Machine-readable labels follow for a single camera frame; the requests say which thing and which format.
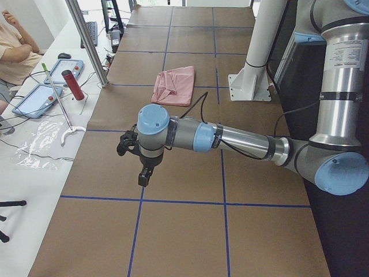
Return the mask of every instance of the person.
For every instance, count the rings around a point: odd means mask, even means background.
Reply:
[[[42,56],[37,54],[40,51],[37,43],[18,19],[7,10],[4,10],[2,15],[6,22],[18,31],[13,31],[0,23],[0,79],[4,84],[1,86],[0,93],[5,95],[9,93],[10,87],[22,84]],[[6,106],[7,103],[0,100],[0,114]]]

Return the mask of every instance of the blue joint cap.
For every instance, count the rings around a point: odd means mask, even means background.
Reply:
[[[348,195],[368,180],[369,165],[359,153],[347,152],[333,156],[315,173],[315,184],[335,195]]]
[[[195,152],[208,152],[213,145],[214,129],[211,125],[201,122],[196,130],[193,148]]]
[[[369,16],[369,0],[345,0],[345,3],[357,13]]]
[[[150,104],[138,113],[137,129],[141,134],[159,134],[169,124],[168,111],[160,105]]]
[[[322,45],[325,44],[326,41],[321,35],[316,35],[314,33],[295,32],[295,43],[305,45]]]

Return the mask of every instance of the metal pole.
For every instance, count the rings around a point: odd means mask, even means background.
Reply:
[[[78,33],[80,33],[81,39],[86,47],[88,57],[90,58],[96,75],[100,80],[101,86],[104,88],[107,86],[109,81],[101,65],[95,46],[93,45],[92,38],[87,30],[86,22],[81,13],[80,6],[78,5],[77,0],[65,0],[65,2],[69,8],[69,12],[74,20],[74,23],[76,24]]]

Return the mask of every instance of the table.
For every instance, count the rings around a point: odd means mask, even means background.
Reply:
[[[247,8],[133,11],[29,277],[329,276],[298,175],[232,151],[173,149],[142,188],[138,158],[116,154],[158,72],[189,65],[192,103],[209,92],[206,121],[272,134],[282,113],[275,95],[229,97],[253,25]],[[278,134],[288,134],[285,122]]]
[[[110,41],[105,37],[101,19],[101,11],[89,12],[89,15],[85,17],[86,21],[97,21],[99,30],[102,30],[99,35],[96,50],[101,61],[103,61],[106,54],[111,51],[111,46]],[[84,70],[78,79],[78,83],[81,85],[87,80],[90,74],[94,72],[94,69],[89,61],[86,50],[80,49],[80,37],[72,19],[67,22],[33,72],[43,70],[41,66],[42,62],[44,62],[50,70],[53,64],[56,63],[58,54],[62,52],[71,54],[72,58],[84,61]],[[45,76],[46,75],[43,74],[35,78],[42,82]],[[25,96],[35,85],[36,82],[28,78],[17,95]],[[81,122],[81,124],[86,126],[101,90],[95,74],[82,87],[82,90],[88,94],[86,104],[85,99],[78,102],[73,99],[73,95],[63,98],[63,104],[71,117],[72,123],[73,120],[75,120],[74,125],[77,125],[77,122]],[[68,95],[69,93],[70,90],[66,89],[63,95]],[[13,99],[12,104],[16,104],[20,100],[21,99]],[[12,108],[13,107],[9,105],[2,116],[4,118],[14,117],[15,115],[11,112]],[[54,107],[46,113],[51,115],[61,114],[61,109],[58,104],[55,104]],[[22,121],[24,121],[24,118],[9,119],[12,125],[16,125]],[[34,137],[32,134],[37,131],[40,124],[46,123],[46,121],[64,123],[60,133],[66,130],[63,129],[66,128],[63,116],[41,117],[40,119],[30,119],[16,126],[16,131],[13,134],[0,136],[0,139],[12,145],[22,146],[25,144],[25,141],[32,141]],[[73,135],[73,137],[66,137],[66,147],[75,155],[83,135],[79,134],[78,139],[74,139],[74,136],[75,135]],[[52,161],[49,158],[39,159],[42,161],[39,165],[37,165],[37,161],[35,160],[28,166],[20,166],[17,165],[17,163],[22,159],[17,159],[16,153],[19,153],[16,148],[8,146],[0,141],[0,168],[2,179],[0,182],[0,201],[17,199],[24,199],[27,201],[27,205],[24,207],[0,208],[0,215],[7,217],[5,222],[0,222],[0,230],[10,237],[8,243],[0,245],[1,277],[23,277],[28,275],[72,166],[72,162],[67,160],[54,161],[54,165],[48,166],[46,165],[46,161]],[[35,169],[32,168],[32,166],[44,166],[45,169]]]

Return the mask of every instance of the label sticker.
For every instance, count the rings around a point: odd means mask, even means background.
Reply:
[[[368,40],[349,40],[327,46],[324,71],[339,68],[359,68],[364,71]]]

